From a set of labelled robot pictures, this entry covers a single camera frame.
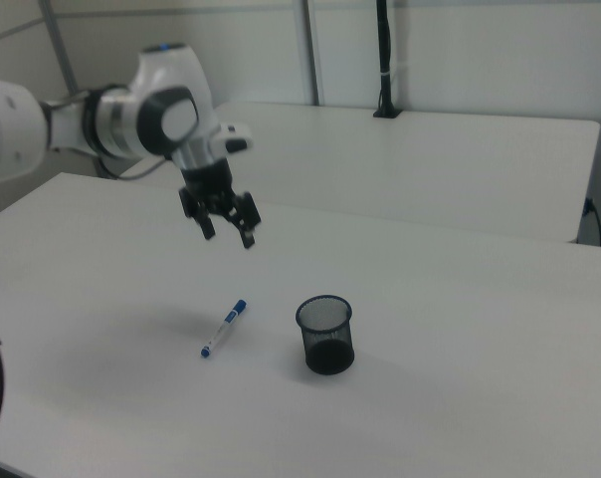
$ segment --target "white wall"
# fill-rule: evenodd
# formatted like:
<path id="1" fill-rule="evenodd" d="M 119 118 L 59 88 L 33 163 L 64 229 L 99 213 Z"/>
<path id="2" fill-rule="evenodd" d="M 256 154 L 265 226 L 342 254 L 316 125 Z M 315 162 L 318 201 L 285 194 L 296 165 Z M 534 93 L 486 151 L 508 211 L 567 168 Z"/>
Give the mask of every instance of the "white wall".
<path id="1" fill-rule="evenodd" d="M 38 3 L 0 1 L 0 80 L 28 88 L 38 99 L 66 95 Z M 34 173 L 0 184 L 0 211 L 57 173 L 94 174 L 89 160 L 70 153 L 50 153 Z"/>
<path id="2" fill-rule="evenodd" d="M 139 50 L 184 42 L 201 61 L 215 105 L 307 102 L 292 0 L 56 0 L 53 8 L 80 87 L 127 84 Z"/>
<path id="3" fill-rule="evenodd" d="M 324 103 L 374 108 L 375 2 L 312 3 Z M 601 122 L 601 2 L 400 4 L 390 10 L 398 106 Z M 590 194 L 601 212 L 601 141 Z M 596 243 L 592 218 L 584 223 L 583 241 Z"/>

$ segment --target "marker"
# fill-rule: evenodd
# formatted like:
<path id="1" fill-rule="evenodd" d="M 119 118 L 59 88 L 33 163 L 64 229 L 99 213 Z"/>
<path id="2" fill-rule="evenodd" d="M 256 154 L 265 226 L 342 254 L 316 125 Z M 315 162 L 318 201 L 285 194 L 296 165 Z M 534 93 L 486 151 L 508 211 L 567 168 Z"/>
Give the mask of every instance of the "marker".
<path id="1" fill-rule="evenodd" d="M 230 314 L 228 314 L 228 317 L 225 318 L 225 321 L 223 321 L 223 324 L 221 324 L 221 327 L 219 328 L 217 333 L 212 339 L 210 339 L 208 345 L 201 349 L 201 355 L 203 357 L 208 357 L 212 353 L 212 350 L 214 350 L 219 341 L 221 341 L 221 339 L 223 339 L 223 336 L 225 336 L 230 330 L 230 326 L 234 324 L 234 319 L 245 310 L 245 306 L 247 306 L 245 301 L 237 302 L 237 305 L 234 306 L 234 309 L 232 309 L 232 311 L 230 311 Z"/>

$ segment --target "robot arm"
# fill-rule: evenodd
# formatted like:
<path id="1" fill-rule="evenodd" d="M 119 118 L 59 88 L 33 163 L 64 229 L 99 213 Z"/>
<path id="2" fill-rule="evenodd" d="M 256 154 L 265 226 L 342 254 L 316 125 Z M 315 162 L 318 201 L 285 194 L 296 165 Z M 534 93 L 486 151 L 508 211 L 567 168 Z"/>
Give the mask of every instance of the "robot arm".
<path id="1" fill-rule="evenodd" d="M 128 86 L 64 102 L 38 104 L 26 89 L 0 82 L 0 180 L 32 171 L 47 149 L 115 159 L 162 155 L 181 169 L 185 214 L 205 238 L 215 234 L 209 215 L 216 214 L 237 227 L 246 248 L 261 218 L 249 193 L 232 190 L 226 158 L 251 145 L 246 126 L 218 121 L 201 64 L 185 45 L 148 48 Z"/>

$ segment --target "black mesh cup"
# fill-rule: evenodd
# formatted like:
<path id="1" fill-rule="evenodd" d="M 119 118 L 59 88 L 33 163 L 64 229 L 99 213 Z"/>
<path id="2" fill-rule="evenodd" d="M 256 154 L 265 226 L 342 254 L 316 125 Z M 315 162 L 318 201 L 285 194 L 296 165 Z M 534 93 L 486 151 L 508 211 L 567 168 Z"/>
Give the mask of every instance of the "black mesh cup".
<path id="1" fill-rule="evenodd" d="M 336 296 L 317 296 L 297 310 L 307 366 L 322 375 L 347 370 L 353 363 L 351 306 Z"/>

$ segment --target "table surface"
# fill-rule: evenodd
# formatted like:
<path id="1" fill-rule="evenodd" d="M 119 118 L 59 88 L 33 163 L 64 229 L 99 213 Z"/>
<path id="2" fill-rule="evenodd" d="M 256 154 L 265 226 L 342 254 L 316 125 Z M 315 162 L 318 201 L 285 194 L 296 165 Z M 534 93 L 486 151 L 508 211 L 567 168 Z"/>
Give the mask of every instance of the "table surface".
<path id="1" fill-rule="evenodd" d="M 235 186 L 291 206 L 474 231 L 577 237 L 599 124 L 232 103 L 254 149 L 230 159 Z M 140 172 L 156 159 L 143 161 Z M 180 187 L 164 166 L 141 180 Z"/>
<path id="2" fill-rule="evenodd" d="M 0 214 L 0 462 L 35 477 L 601 476 L 601 249 L 60 175 Z M 303 362 L 297 306 L 353 308 Z M 234 303 L 248 309 L 209 359 Z"/>

